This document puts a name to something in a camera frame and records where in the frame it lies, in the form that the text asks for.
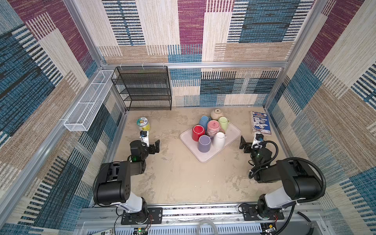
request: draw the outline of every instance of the purple mug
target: purple mug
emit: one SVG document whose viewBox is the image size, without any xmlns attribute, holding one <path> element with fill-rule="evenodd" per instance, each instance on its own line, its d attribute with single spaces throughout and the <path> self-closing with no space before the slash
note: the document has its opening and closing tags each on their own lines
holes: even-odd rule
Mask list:
<svg viewBox="0 0 376 235">
<path fill-rule="evenodd" d="M 202 152 L 202 153 L 208 152 L 210 150 L 210 146 L 211 146 L 210 137 L 207 136 L 207 135 L 200 136 L 198 145 L 199 145 L 198 148 L 199 148 L 200 152 Z"/>
</svg>

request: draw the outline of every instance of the pink mug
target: pink mug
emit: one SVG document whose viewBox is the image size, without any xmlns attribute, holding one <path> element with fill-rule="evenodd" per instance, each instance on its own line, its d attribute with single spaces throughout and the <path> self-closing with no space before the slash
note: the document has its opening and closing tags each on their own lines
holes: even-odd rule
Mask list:
<svg viewBox="0 0 376 235">
<path fill-rule="evenodd" d="M 192 139 L 194 141 L 199 141 L 199 138 L 205 134 L 205 129 L 203 126 L 195 125 L 192 129 Z"/>
<path fill-rule="evenodd" d="M 221 130 L 221 125 L 218 121 L 211 120 L 208 122 L 208 128 L 206 130 L 206 134 L 210 137 L 215 136 Z"/>
</svg>

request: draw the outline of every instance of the green mug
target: green mug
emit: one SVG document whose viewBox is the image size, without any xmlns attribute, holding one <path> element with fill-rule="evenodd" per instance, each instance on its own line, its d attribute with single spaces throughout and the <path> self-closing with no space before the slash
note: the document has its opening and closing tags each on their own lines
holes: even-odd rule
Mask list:
<svg viewBox="0 0 376 235">
<path fill-rule="evenodd" d="M 227 131 L 227 128 L 229 128 L 230 120 L 225 117 L 220 117 L 218 119 L 218 122 L 221 125 L 222 130 Z"/>
</svg>

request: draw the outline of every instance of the black wire rack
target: black wire rack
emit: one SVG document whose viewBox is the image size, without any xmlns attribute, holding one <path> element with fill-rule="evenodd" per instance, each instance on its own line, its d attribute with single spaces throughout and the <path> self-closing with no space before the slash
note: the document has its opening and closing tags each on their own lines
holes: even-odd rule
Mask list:
<svg viewBox="0 0 376 235">
<path fill-rule="evenodd" d="M 166 66 L 117 67 L 112 79 L 128 111 L 171 110 Z"/>
</svg>

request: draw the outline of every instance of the white wire basket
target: white wire basket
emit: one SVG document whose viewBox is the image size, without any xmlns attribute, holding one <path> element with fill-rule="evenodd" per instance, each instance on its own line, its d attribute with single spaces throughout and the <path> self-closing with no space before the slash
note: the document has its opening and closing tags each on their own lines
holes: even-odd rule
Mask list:
<svg viewBox="0 0 376 235">
<path fill-rule="evenodd" d="M 88 131 L 116 78 L 113 70 L 101 70 L 64 122 L 69 131 Z"/>
</svg>

